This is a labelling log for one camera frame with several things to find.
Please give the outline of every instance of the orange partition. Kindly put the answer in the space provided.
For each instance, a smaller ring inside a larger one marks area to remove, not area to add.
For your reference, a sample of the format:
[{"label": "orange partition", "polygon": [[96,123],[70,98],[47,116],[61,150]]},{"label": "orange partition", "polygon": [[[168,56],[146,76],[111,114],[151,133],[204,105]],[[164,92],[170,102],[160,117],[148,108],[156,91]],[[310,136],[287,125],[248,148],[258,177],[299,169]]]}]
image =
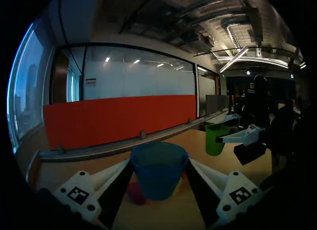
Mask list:
[{"label": "orange partition", "polygon": [[153,133],[196,118],[195,95],[120,97],[43,106],[51,150],[74,149]]}]

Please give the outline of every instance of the exposed ceiling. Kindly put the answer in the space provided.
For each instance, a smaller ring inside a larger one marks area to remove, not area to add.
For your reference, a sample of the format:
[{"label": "exposed ceiling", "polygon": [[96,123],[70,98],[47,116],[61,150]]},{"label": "exposed ceiling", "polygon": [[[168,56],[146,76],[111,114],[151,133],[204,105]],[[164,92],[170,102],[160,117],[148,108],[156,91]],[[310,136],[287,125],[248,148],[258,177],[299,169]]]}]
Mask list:
[{"label": "exposed ceiling", "polygon": [[288,68],[243,61],[230,70],[303,72],[295,39],[266,0],[104,0],[99,19],[117,22],[121,31],[164,41],[193,56],[221,50],[211,56],[217,69],[228,62],[218,56],[232,57],[239,52],[236,48],[248,46],[244,56],[275,59],[288,63]]}]

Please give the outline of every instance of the window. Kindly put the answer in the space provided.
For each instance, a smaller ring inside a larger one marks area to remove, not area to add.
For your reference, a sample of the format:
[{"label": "window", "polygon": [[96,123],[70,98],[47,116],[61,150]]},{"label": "window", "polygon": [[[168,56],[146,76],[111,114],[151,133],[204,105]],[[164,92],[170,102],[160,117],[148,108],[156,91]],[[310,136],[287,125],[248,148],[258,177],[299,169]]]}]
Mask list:
[{"label": "window", "polygon": [[43,46],[32,31],[17,66],[14,84],[14,122],[18,137],[42,122],[42,89],[38,68]]},{"label": "window", "polygon": [[199,116],[206,115],[206,95],[217,94],[218,75],[214,72],[197,66],[198,82],[199,82]]},{"label": "window", "polygon": [[194,95],[193,64],[144,50],[88,46],[84,100],[150,95]]},{"label": "window", "polygon": [[69,67],[66,87],[67,102],[79,101],[79,78],[80,76],[75,74]]},{"label": "window", "polygon": [[8,93],[7,118],[13,147],[43,124],[43,88],[52,53],[50,38],[41,21],[33,24],[22,39],[12,64]]}]

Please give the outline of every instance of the blue cup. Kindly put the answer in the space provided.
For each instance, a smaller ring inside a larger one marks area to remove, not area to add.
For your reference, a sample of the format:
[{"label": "blue cup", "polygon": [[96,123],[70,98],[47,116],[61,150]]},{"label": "blue cup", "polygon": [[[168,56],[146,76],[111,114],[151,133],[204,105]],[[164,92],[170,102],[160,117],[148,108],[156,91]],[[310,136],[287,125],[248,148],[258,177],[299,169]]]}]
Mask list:
[{"label": "blue cup", "polygon": [[131,152],[142,194],[150,200],[165,200],[178,184],[188,162],[188,153],[171,143],[146,143]]}]

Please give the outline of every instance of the wooden table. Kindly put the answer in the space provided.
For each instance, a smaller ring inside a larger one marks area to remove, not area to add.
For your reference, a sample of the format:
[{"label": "wooden table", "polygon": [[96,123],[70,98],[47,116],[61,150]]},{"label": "wooden table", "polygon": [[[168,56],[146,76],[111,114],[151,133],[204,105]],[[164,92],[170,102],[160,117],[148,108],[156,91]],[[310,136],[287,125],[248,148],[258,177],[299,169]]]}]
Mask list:
[{"label": "wooden table", "polygon": [[[208,155],[205,152],[205,132],[202,131],[188,130],[164,142],[183,147],[191,158],[224,174],[240,170],[257,185],[271,174],[271,152],[269,150],[257,160],[242,166],[233,153],[233,147],[238,144],[225,144],[220,155]],[[79,170],[94,174],[119,163],[129,156],[130,153],[126,152],[83,162],[43,163],[39,173],[38,188],[46,187],[54,191]],[[133,174],[130,182],[135,181],[136,177]],[[131,203],[127,196],[124,197],[115,218],[113,229],[140,230],[150,228],[204,229],[204,221],[186,178],[183,179],[179,193],[164,201],[148,200],[145,205],[138,206]]]},{"label": "wooden table", "polygon": [[181,146],[188,152],[191,158],[223,174],[227,175],[232,171],[239,170],[256,185],[259,185],[271,175],[272,159],[269,149],[266,149],[263,156],[242,166],[233,153],[234,147],[241,143],[226,143],[220,155],[210,156],[205,151],[205,138],[205,132],[191,129],[166,139],[164,142]]}]

